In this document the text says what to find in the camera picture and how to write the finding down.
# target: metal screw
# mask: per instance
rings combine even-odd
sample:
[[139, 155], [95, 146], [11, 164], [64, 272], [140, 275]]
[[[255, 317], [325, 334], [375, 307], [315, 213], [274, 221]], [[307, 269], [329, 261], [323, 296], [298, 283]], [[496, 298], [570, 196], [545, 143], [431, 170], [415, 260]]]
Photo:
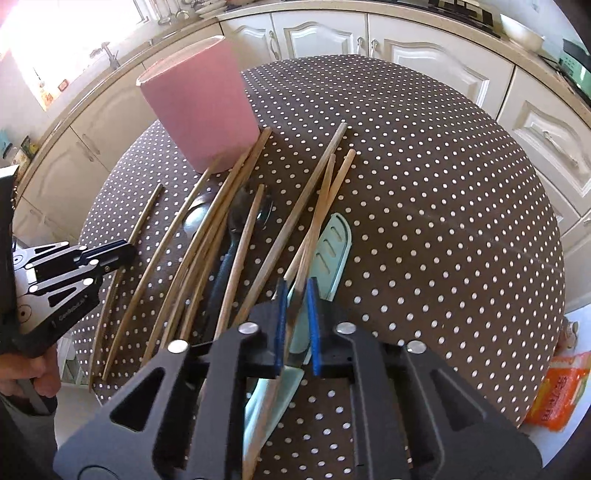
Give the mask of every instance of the metal screw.
[[351, 335], [355, 330], [357, 330], [357, 327], [351, 322], [341, 322], [336, 326], [336, 331], [343, 335]]
[[407, 345], [407, 350], [410, 353], [424, 353], [427, 350], [427, 345], [421, 340], [411, 340]]
[[173, 340], [167, 348], [170, 353], [183, 353], [188, 347], [189, 344], [184, 340]]
[[254, 322], [245, 322], [238, 327], [238, 331], [244, 335], [250, 335], [258, 332], [258, 325]]

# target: orange package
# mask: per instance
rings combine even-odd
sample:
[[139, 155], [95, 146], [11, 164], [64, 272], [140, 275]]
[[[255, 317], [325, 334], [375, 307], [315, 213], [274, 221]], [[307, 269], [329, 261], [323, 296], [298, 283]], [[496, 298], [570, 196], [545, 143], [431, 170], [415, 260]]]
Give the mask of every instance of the orange package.
[[580, 400], [591, 367], [591, 352], [575, 356], [555, 356], [525, 423], [562, 430]]

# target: faucet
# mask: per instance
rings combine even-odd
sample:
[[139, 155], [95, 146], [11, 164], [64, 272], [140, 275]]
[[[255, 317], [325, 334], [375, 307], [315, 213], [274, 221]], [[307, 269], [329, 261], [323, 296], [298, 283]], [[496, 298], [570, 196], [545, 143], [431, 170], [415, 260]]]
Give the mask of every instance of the faucet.
[[109, 57], [109, 64], [111, 65], [111, 68], [113, 70], [117, 70], [119, 67], [121, 67], [119, 60], [117, 60], [117, 54], [119, 53], [119, 51], [115, 52], [115, 55], [113, 55], [109, 49], [109, 42], [103, 42], [100, 44], [100, 48], [95, 48], [93, 51], [91, 51], [90, 58], [91, 59], [95, 58], [103, 50], [105, 51], [105, 53]]

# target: brown tablecloth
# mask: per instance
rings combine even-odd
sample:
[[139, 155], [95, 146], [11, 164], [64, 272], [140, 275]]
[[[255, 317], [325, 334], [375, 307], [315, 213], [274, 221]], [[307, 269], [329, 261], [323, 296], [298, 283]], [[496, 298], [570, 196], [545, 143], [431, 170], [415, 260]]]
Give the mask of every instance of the brown tablecloth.
[[[255, 234], [238, 299], [338, 123], [346, 121], [337, 167], [349, 148], [358, 155], [332, 211], [348, 220], [353, 247], [335, 301], [384, 342], [425, 341], [519, 424], [544, 377], [564, 310], [560, 234], [523, 150], [464, 96], [393, 63], [313, 57], [251, 69], [244, 77], [261, 127], [273, 130], [252, 178], [270, 186], [276, 208], [266, 229]], [[225, 175], [210, 179], [208, 190], [218, 189]], [[198, 178], [156, 122], [98, 195], [80, 237], [90, 247], [126, 238], [156, 184], [167, 189], [119, 289], [107, 348], [147, 259]], [[289, 264], [315, 201], [261, 297], [271, 295]], [[93, 386], [101, 401], [137, 371], [187, 245], [185, 233], [177, 233], [160, 261], [111, 377]], [[74, 334], [86, 368], [98, 313]], [[100, 361], [105, 359], [103, 353]], [[257, 477], [347, 478], [350, 422], [346, 383], [307, 372], [262, 451]]]

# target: window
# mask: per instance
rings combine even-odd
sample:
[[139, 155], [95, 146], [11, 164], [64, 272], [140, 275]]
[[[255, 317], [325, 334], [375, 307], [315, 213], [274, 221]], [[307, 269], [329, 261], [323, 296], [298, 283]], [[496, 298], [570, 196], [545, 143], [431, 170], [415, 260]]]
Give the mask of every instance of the window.
[[22, 76], [46, 110], [100, 55], [146, 20], [142, 0], [19, 0], [2, 25]]

